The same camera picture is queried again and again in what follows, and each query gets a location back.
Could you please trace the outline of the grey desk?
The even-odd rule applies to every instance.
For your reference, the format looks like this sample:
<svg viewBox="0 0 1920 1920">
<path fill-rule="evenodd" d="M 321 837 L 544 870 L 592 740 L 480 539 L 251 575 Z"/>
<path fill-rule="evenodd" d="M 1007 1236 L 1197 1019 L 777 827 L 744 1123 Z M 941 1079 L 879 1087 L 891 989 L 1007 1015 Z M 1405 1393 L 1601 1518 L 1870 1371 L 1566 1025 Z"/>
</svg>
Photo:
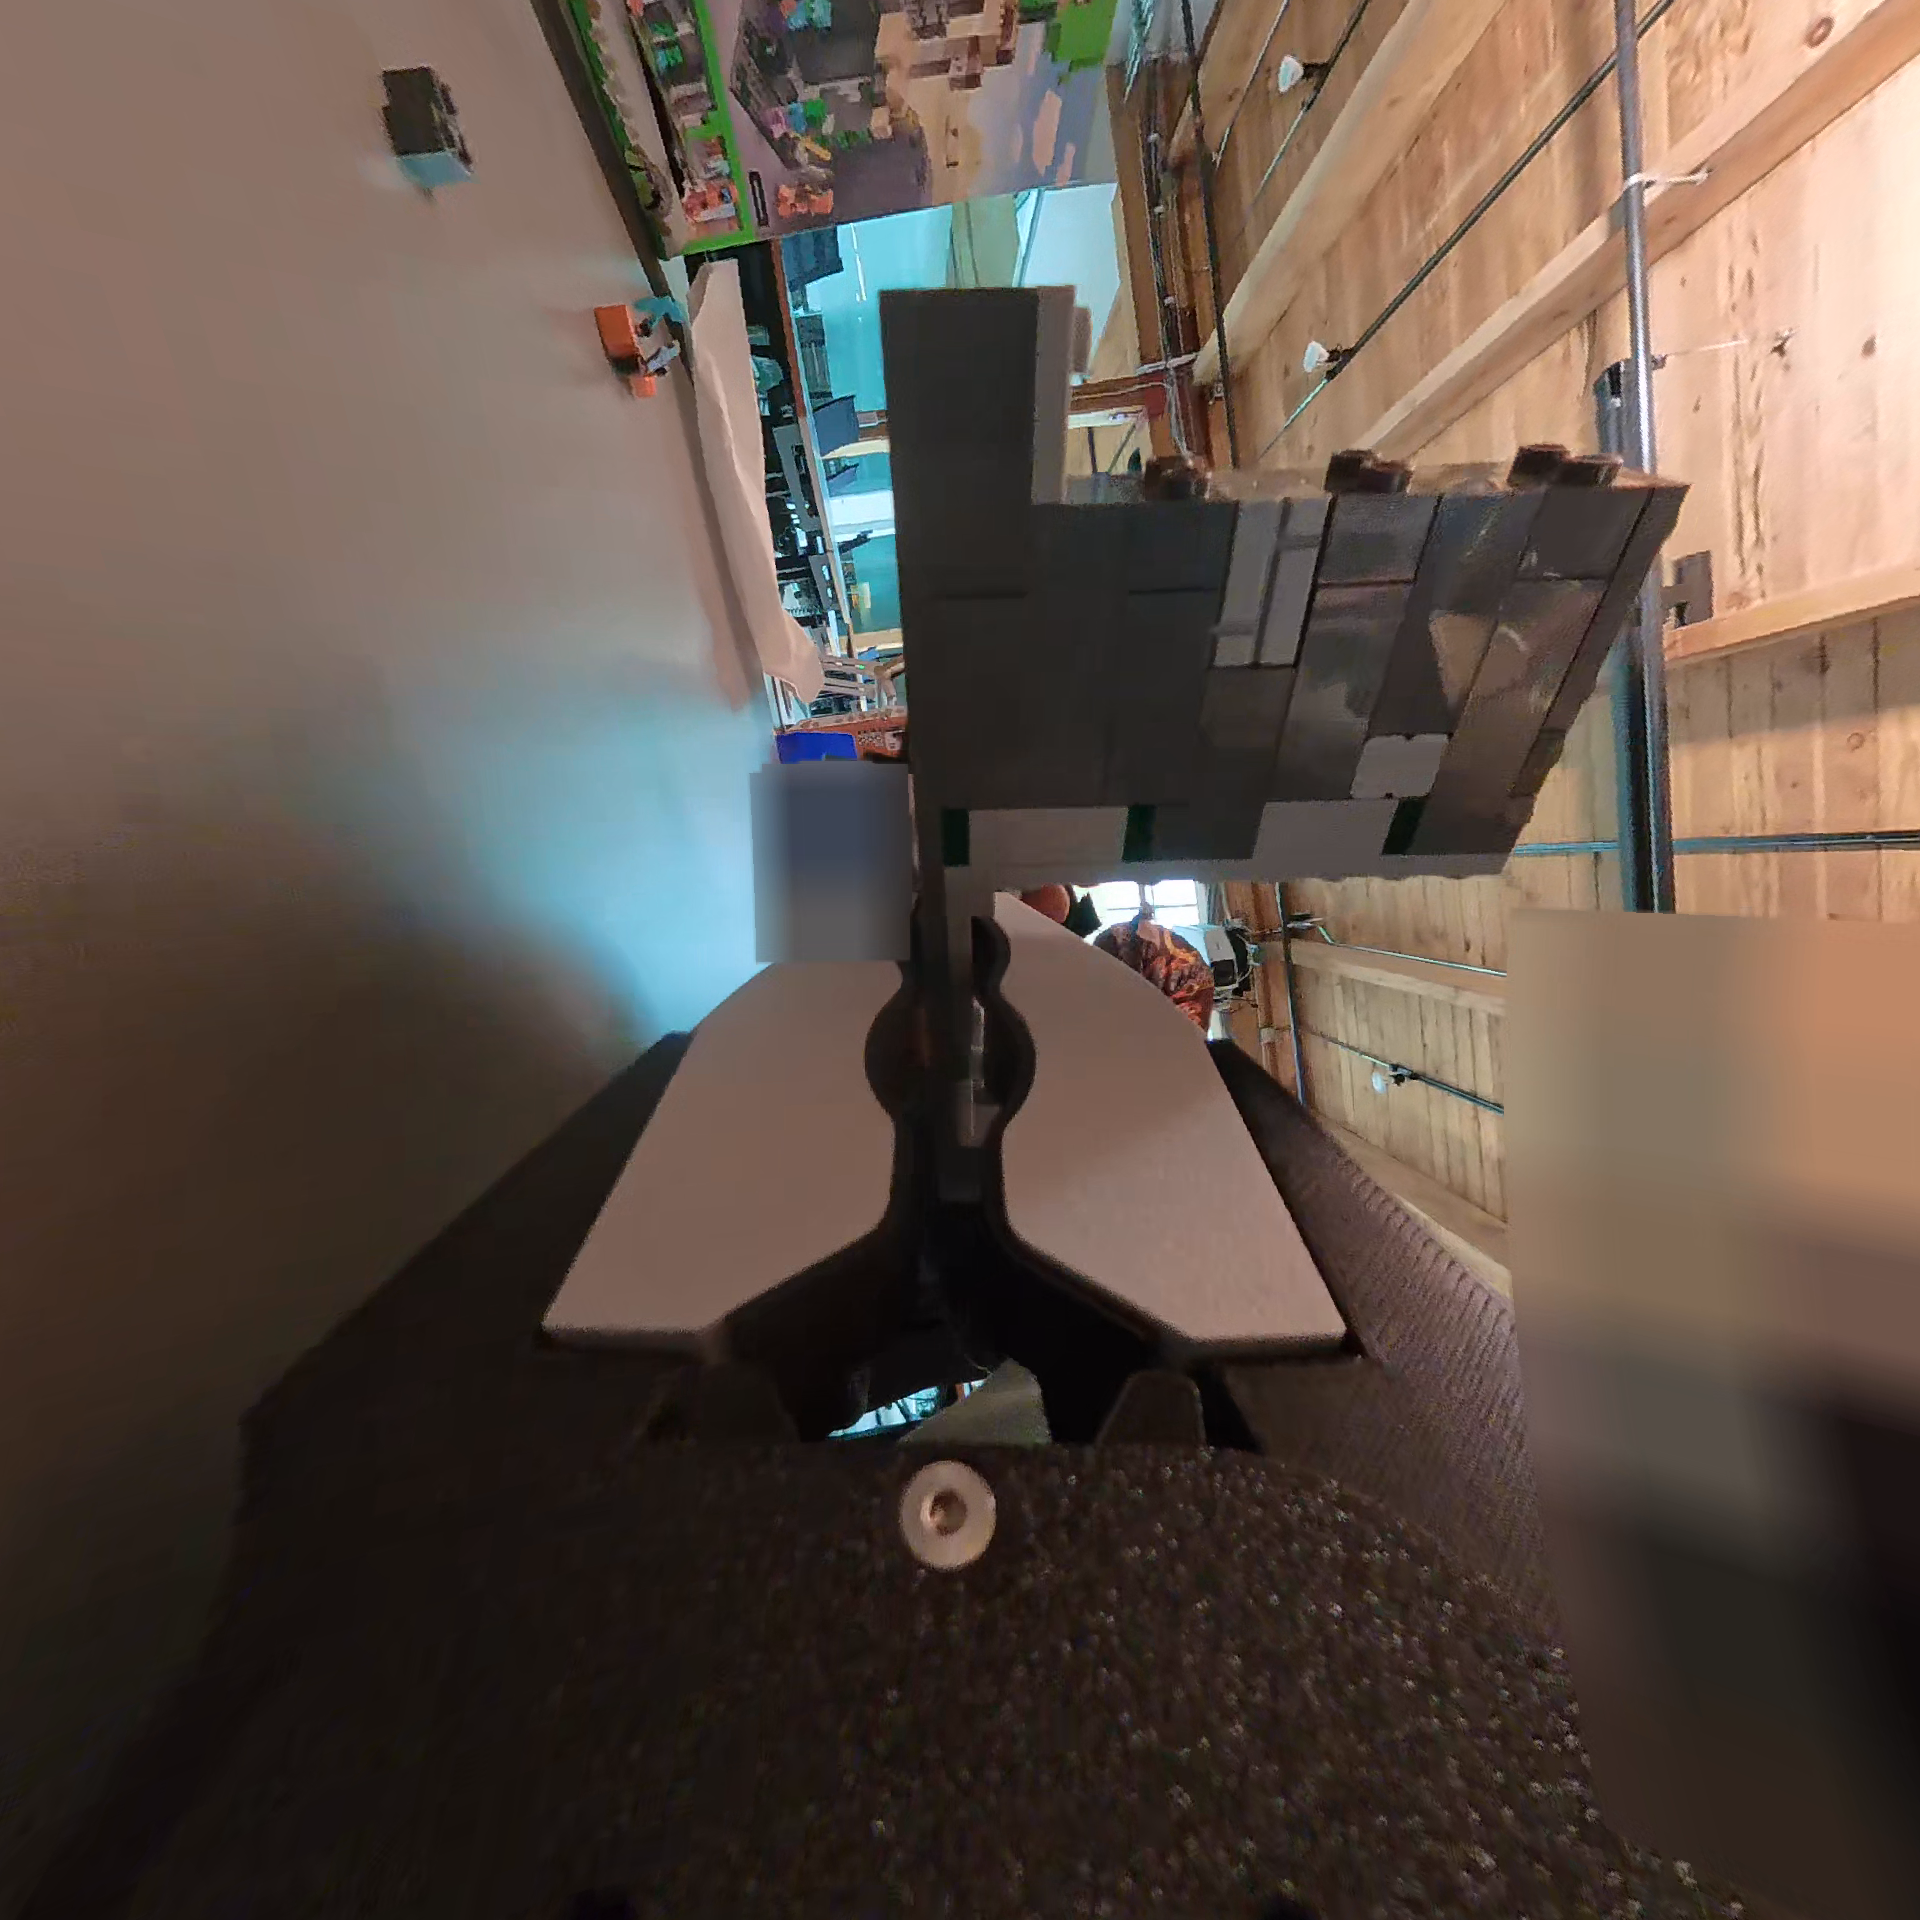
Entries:
<svg viewBox="0 0 1920 1920">
<path fill-rule="evenodd" d="M 3 5 L 3 1910 L 200 1643 L 243 1413 L 752 968 L 768 715 L 559 27 Z"/>
</svg>

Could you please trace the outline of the green toy set box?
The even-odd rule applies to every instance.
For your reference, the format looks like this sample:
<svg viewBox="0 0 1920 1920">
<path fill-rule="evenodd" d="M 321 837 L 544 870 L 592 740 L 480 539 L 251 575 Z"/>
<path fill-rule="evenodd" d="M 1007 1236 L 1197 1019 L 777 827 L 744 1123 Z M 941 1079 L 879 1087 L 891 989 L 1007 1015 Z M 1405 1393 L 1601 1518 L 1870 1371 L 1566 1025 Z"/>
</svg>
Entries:
<svg viewBox="0 0 1920 1920">
<path fill-rule="evenodd" d="M 1115 3 L 573 3 L 659 252 L 1113 175 Z"/>
</svg>

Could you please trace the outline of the white paper bag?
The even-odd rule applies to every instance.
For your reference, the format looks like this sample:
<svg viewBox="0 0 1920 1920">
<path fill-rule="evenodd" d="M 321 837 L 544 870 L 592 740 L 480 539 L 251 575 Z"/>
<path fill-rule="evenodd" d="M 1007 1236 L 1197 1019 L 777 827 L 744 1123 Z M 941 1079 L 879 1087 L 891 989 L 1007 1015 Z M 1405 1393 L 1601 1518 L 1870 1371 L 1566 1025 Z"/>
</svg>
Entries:
<svg viewBox="0 0 1920 1920">
<path fill-rule="evenodd" d="M 802 704 L 824 689 L 813 637 L 784 611 L 763 492 L 758 388 L 737 268 L 718 257 L 687 286 L 687 345 L 703 475 L 753 675 Z"/>
</svg>

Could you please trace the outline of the grey brick tower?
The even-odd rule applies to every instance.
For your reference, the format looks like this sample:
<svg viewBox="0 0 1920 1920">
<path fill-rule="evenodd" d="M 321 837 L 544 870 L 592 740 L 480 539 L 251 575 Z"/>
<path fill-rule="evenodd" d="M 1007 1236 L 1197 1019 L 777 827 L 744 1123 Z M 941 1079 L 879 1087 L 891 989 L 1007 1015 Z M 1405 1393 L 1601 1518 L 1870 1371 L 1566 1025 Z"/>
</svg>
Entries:
<svg viewBox="0 0 1920 1920">
<path fill-rule="evenodd" d="M 1064 472 L 1071 289 L 879 302 L 922 849 L 995 884 L 1478 877 L 1687 484 L 1519 447 Z"/>
</svg>

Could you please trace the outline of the small toy minifigure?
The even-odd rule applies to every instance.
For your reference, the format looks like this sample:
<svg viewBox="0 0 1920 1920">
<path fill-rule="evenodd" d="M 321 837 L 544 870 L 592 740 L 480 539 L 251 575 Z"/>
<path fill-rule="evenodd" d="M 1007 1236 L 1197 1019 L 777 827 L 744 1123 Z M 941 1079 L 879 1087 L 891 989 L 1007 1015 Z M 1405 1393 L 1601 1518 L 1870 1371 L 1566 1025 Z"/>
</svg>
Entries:
<svg viewBox="0 0 1920 1920">
<path fill-rule="evenodd" d="M 653 398 L 662 374 L 682 356 L 687 308 L 674 295 L 649 295 L 592 310 L 607 367 L 634 398 Z"/>
</svg>

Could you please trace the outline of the small grey corner brick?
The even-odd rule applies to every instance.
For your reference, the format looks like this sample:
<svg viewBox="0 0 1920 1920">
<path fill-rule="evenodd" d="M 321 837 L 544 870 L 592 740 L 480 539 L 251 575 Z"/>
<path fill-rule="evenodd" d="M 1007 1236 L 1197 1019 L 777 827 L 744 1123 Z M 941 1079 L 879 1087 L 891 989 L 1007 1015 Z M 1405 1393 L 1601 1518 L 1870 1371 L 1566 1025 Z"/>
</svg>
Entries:
<svg viewBox="0 0 1920 1920">
<path fill-rule="evenodd" d="M 442 76 L 425 63 L 379 73 L 382 126 L 407 183 L 425 193 L 472 177 L 472 156 Z"/>
</svg>

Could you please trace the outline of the metal ceiling pipe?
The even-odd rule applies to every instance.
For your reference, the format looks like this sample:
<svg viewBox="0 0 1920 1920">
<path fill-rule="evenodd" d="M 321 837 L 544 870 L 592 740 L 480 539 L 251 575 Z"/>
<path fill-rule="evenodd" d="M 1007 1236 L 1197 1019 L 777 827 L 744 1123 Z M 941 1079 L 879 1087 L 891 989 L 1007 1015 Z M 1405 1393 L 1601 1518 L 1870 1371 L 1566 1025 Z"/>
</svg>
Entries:
<svg viewBox="0 0 1920 1920">
<path fill-rule="evenodd" d="M 1614 3 L 1614 80 L 1621 188 L 1609 216 L 1623 248 L 1626 352 L 1592 382 L 1600 447 L 1651 471 L 1654 355 L 1647 300 L 1647 167 L 1643 148 L 1640 19 Z M 1616 646 L 1616 861 L 1623 904 L 1645 915 L 1674 909 L 1673 796 L 1667 756 L 1664 568 L 1647 561 L 1639 607 Z"/>
</svg>

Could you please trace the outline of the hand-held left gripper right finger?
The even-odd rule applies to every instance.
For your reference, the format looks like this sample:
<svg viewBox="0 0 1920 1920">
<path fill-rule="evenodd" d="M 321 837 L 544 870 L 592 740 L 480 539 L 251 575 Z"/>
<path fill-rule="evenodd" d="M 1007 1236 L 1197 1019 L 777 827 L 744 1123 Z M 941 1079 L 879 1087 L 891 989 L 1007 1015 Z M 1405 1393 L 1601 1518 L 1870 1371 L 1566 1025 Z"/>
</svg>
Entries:
<svg viewBox="0 0 1920 1920">
<path fill-rule="evenodd" d="M 1241 1438 L 1241 1367 L 1347 1358 L 1347 1313 L 1205 1033 L 1017 896 L 974 924 L 992 1120 L 975 1150 L 970 1331 L 1095 1438 L 1141 1375 L 1177 1433 Z"/>
</svg>

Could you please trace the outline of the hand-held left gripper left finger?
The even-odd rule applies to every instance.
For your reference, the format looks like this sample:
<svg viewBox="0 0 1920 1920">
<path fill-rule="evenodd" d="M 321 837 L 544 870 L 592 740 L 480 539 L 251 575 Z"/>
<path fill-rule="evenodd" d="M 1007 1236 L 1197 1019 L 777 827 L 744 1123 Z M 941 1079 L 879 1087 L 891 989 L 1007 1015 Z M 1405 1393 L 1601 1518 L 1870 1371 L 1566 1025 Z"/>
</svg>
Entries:
<svg viewBox="0 0 1920 1920">
<path fill-rule="evenodd" d="M 902 1331 L 910 1136 L 867 1071 L 896 963 L 770 964 L 693 1031 L 544 1309 L 568 1348 L 739 1365 L 802 1436 Z"/>
</svg>

